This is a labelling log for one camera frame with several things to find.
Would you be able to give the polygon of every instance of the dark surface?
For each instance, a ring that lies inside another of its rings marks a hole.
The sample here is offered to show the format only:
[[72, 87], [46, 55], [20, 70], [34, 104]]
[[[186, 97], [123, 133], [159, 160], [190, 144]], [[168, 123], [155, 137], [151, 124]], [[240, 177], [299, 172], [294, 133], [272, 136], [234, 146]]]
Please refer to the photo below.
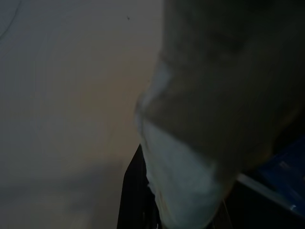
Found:
[[236, 183], [226, 200], [234, 229], [304, 229], [305, 221]]
[[147, 187], [141, 146], [129, 164], [123, 181], [117, 229], [161, 229], [154, 195]]

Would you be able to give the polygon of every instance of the wall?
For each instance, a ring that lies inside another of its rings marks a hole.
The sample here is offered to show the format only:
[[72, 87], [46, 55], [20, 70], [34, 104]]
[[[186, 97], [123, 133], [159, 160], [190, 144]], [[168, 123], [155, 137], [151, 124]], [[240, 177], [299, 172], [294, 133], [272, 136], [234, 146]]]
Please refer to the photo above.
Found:
[[21, 3], [0, 41], [0, 228], [116, 227], [161, 8], [161, 0]]

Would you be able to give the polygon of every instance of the blue object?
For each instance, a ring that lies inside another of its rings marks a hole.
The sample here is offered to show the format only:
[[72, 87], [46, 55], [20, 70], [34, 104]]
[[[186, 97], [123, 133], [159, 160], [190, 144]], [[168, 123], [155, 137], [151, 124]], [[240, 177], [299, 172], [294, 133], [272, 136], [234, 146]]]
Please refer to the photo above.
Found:
[[305, 216], [305, 136], [274, 156], [259, 171], [294, 205], [291, 210]]

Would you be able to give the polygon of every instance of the cloth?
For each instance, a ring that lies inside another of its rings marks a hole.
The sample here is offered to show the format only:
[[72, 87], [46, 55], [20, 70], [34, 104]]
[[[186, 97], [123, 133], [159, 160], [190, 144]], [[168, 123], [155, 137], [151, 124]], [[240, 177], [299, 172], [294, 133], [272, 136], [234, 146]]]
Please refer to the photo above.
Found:
[[300, 4], [164, 2], [160, 59], [136, 120], [167, 229], [204, 228], [304, 106]]

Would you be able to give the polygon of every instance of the white wall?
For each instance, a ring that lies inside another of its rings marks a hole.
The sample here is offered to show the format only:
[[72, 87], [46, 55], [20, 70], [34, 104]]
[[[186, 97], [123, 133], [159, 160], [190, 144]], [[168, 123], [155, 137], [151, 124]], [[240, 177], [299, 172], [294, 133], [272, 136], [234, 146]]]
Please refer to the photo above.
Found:
[[23, 1], [0, 40], [0, 228], [116, 228], [161, 8]]

